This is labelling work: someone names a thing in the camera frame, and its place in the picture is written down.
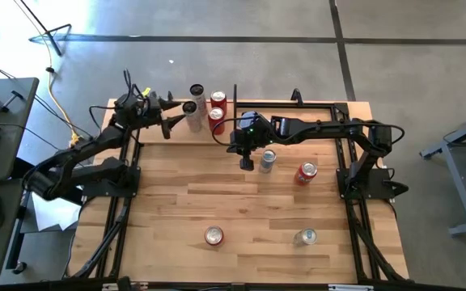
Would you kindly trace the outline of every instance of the red soda can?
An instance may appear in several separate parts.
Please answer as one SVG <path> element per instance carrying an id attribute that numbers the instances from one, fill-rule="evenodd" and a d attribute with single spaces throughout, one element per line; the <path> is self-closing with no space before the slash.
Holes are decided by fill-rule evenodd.
<path id="1" fill-rule="evenodd" d="M 213 132 L 215 125 L 224 120 L 224 111 L 221 108 L 211 108 L 210 113 L 208 114 L 208 121 L 210 122 L 210 130 Z M 226 126 L 224 123 L 220 124 L 217 129 L 215 129 L 214 134 L 224 133 Z"/>
<path id="2" fill-rule="evenodd" d="M 308 184 L 316 177 L 317 174 L 317 167 L 311 162 L 304 162 L 301 166 L 299 166 L 298 170 L 296 171 L 296 175 L 294 175 L 294 181 L 298 185 L 305 185 Z"/>
<path id="3" fill-rule="evenodd" d="M 221 108 L 224 112 L 224 116 L 227 114 L 227 97 L 226 93 L 222 91 L 214 91 L 210 97 L 211 107 Z"/>
<path id="4" fill-rule="evenodd" d="M 204 234 L 204 238 L 211 246 L 218 246 L 224 239 L 224 233 L 218 226 L 210 226 Z"/>

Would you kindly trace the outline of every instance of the black metal frame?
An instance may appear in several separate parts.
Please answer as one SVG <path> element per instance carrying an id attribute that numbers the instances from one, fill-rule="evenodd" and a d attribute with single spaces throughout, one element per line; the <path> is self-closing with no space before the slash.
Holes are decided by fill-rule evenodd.
<path id="1" fill-rule="evenodd" d="M 134 148 L 133 148 L 133 157 L 132 161 L 130 161 L 129 167 L 132 168 L 137 168 L 138 171 L 140 171 L 138 167 L 138 161 L 139 161 L 139 154 L 141 151 L 141 148 L 144 146 L 142 143 L 138 141 L 139 138 L 139 133 L 141 129 L 138 129 L 136 131 L 136 137 L 134 138 Z M 127 143 L 121 148 L 120 152 L 120 160 L 123 160 L 127 156 L 127 152 L 129 149 L 129 143 L 130 138 L 127 137 Z M 128 196 L 123 198 L 123 208 L 122 208 L 122 213 L 118 215 L 118 218 L 115 220 L 115 215 L 117 213 L 117 206 L 118 206 L 118 197 L 111 197 L 111 201 L 109 203 L 109 210 L 108 210 L 108 215 L 105 223 L 105 228 L 104 228 L 104 237 L 102 240 L 102 243 L 100 244 L 99 248 L 95 251 L 94 255 L 92 257 L 97 258 L 95 261 L 91 261 L 88 263 L 91 265 L 87 270 L 82 270 L 82 272 L 79 272 L 75 274 L 76 277 L 82 277 L 82 278 L 88 278 L 93 270 L 93 267 L 96 267 L 96 275 L 95 277 L 97 278 L 114 278 L 117 279 L 118 274 L 120 273 L 120 266 L 121 266 L 121 257 L 123 254 L 123 247 L 125 245 L 125 235 L 127 232 L 127 224 L 129 221 L 129 213 L 130 213 L 130 207 L 132 205 L 133 201 L 133 196 Z M 105 265 L 107 261 L 107 256 L 108 256 L 108 248 L 110 246 L 111 241 L 118 235 L 117 238 L 117 244 L 116 244 L 116 250 L 114 253 L 114 258 L 112 261 L 112 268 L 108 276 L 104 275 L 105 272 Z"/>
<path id="2" fill-rule="evenodd" d="M 31 42 L 37 42 L 38 39 L 42 39 L 44 36 L 47 36 L 53 46 L 53 49 L 55 49 L 55 53 L 57 53 L 59 57 L 62 57 L 61 49 L 58 47 L 57 42 L 55 41 L 54 37 L 57 34 L 57 31 L 67 27 L 67 33 L 63 33 L 60 35 L 61 40 L 66 40 L 67 36 L 70 34 L 71 24 L 68 23 L 68 24 L 61 25 L 60 27 L 55 27 L 54 29 L 46 29 L 46 27 L 42 24 L 42 22 L 33 13 L 32 9 L 30 9 L 30 7 L 28 7 L 28 5 L 24 2 L 24 0 L 21 0 L 21 3 L 23 3 L 26 10 L 32 15 L 32 17 L 37 21 L 40 27 L 44 30 L 44 33 L 42 35 L 33 36 L 29 38 L 28 40 L 30 40 Z"/>

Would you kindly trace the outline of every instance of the desk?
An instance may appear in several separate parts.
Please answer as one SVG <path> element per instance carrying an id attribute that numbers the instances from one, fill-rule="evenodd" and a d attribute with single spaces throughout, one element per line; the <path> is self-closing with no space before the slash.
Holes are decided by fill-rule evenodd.
<path id="1" fill-rule="evenodd" d="M 2 103 L 12 97 L 12 91 L 24 97 L 24 100 L 14 99 L 8 105 L 8 112 L 0 113 L 0 123 L 18 124 L 24 127 L 32 109 L 37 86 L 39 86 L 38 78 L 0 79 L 0 101 Z M 11 175 L 14 168 L 24 129 L 5 125 L 1 125 L 0 128 L 0 180 L 4 180 Z"/>
<path id="2" fill-rule="evenodd" d="M 371 119 L 369 103 L 348 104 L 351 117 Z M 330 120 L 329 113 L 317 109 L 257 111 L 265 117 Z M 173 108 L 165 116 L 180 112 L 180 107 Z M 232 112 L 230 106 L 228 117 Z M 111 115 L 106 112 L 104 124 Z M 231 128 L 228 123 L 220 139 L 229 141 Z M 172 130 L 170 140 L 162 138 L 159 127 L 152 127 L 142 130 L 140 141 L 146 144 L 139 159 L 142 177 L 130 210 L 120 276 L 148 281 L 357 282 L 345 205 L 337 193 L 334 140 L 271 145 L 277 160 L 270 174 L 257 171 L 262 150 L 252 156 L 256 169 L 242 171 L 239 155 L 227 154 L 225 147 L 215 144 L 207 127 L 190 133 L 184 120 Z M 96 156 L 95 163 L 118 154 L 119 150 L 108 150 Z M 294 173 L 306 161 L 317 163 L 318 174 L 308 186 L 296 186 Z M 83 210 L 71 251 L 71 272 L 78 271 L 100 243 L 108 203 L 108 198 L 95 198 Z M 382 201 L 367 203 L 376 245 L 407 277 L 393 211 Z M 220 247 L 204 241 L 208 226 L 223 229 Z M 294 247 L 294 234 L 306 227 L 317 231 L 317 243 Z M 114 245 L 111 248 L 108 267 Z M 370 274 L 366 248 L 361 251 Z"/>

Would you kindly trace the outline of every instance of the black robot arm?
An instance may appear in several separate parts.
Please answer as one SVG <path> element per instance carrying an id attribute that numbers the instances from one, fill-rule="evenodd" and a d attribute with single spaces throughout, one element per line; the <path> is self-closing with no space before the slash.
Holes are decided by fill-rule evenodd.
<path id="1" fill-rule="evenodd" d="M 369 127 L 367 137 L 363 127 Z M 391 128 L 375 120 L 359 119 L 341 121 L 306 122 L 297 118 L 273 116 L 266 120 L 256 112 L 242 115 L 239 129 L 231 133 L 228 152 L 242 155 L 240 167 L 252 171 L 254 166 L 249 158 L 251 151 L 272 143 L 281 145 L 299 144 L 308 139 L 349 138 L 361 146 L 364 154 L 350 166 L 350 179 L 365 179 L 367 172 L 392 151 Z"/>
<path id="2" fill-rule="evenodd" d="M 170 129 L 184 115 L 163 119 L 161 112 L 179 105 L 178 102 L 158 98 L 155 92 L 146 99 L 121 96 L 115 102 L 108 127 L 97 138 L 80 141 L 74 147 L 61 150 L 39 163 L 24 176 L 25 186 L 46 200 L 63 197 L 77 185 L 104 179 L 117 187 L 125 186 L 132 177 L 124 161 L 107 158 L 100 165 L 76 169 L 75 166 L 104 150 L 121 148 L 127 142 L 127 137 L 137 129 L 160 125 L 163 136 L 170 138 Z"/>

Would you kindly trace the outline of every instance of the concrete floor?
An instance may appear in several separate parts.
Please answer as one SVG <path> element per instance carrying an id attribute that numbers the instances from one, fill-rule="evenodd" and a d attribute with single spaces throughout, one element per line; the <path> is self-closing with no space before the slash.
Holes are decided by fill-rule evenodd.
<path id="1" fill-rule="evenodd" d="M 73 33 L 334 36 L 328 0 L 29 2 L 48 27 L 72 23 Z M 38 94 L 48 99 L 46 49 L 26 41 L 35 32 L 14 3 L 0 0 L 1 5 L 9 12 L 0 9 L 0 68 L 40 78 Z M 466 38 L 466 0 L 337 0 L 337 5 L 345 37 Z M 161 95 L 170 90 L 186 96 L 195 82 L 231 95 L 238 83 L 240 98 L 288 99 L 298 87 L 307 100 L 346 100 L 335 44 L 65 45 L 66 55 L 54 56 L 60 74 L 54 92 L 73 122 L 90 133 L 96 127 L 87 108 L 124 91 L 125 67 L 140 87 Z M 417 154 L 466 120 L 466 46 L 347 45 L 346 50 L 357 100 L 371 103 L 375 119 L 406 130 L 385 163 L 396 168 L 395 180 L 410 186 L 396 209 L 411 278 L 466 287 L 466 235 L 451 238 L 447 232 L 466 222 L 463 206 L 444 161 L 423 161 Z M 67 127 L 46 114 L 34 104 L 28 127 L 66 146 Z M 103 113 L 97 117 L 101 121 Z M 19 156 L 39 162 L 53 151 L 25 134 Z M 32 267 L 18 276 L 3 273 L 0 284 L 59 278 L 72 234 L 27 235 L 21 259 Z"/>

